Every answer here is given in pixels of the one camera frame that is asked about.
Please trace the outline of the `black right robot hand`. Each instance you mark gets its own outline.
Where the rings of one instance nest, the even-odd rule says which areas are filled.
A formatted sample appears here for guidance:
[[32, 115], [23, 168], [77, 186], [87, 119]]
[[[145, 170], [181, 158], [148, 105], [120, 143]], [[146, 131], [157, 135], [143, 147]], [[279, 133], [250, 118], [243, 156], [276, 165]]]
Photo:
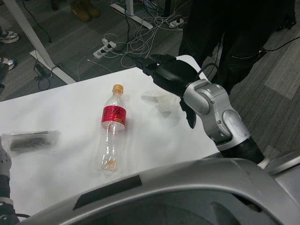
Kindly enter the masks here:
[[189, 126], [196, 125], [196, 113], [183, 99], [187, 87], [199, 80], [198, 72], [188, 63], [171, 55], [154, 54], [149, 58], [134, 57], [137, 68], [151, 76], [153, 82], [160, 88], [180, 97], [180, 106], [186, 113]]

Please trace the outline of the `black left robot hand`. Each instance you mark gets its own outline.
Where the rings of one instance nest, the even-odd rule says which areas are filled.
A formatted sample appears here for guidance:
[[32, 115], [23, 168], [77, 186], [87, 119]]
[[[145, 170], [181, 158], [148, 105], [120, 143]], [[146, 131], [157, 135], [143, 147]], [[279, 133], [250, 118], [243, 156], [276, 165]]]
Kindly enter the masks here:
[[6, 76], [8, 74], [8, 67], [7, 65], [4, 65], [0, 68], [0, 90], [3, 90], [5, 88], [5, 85], [3, 84]]

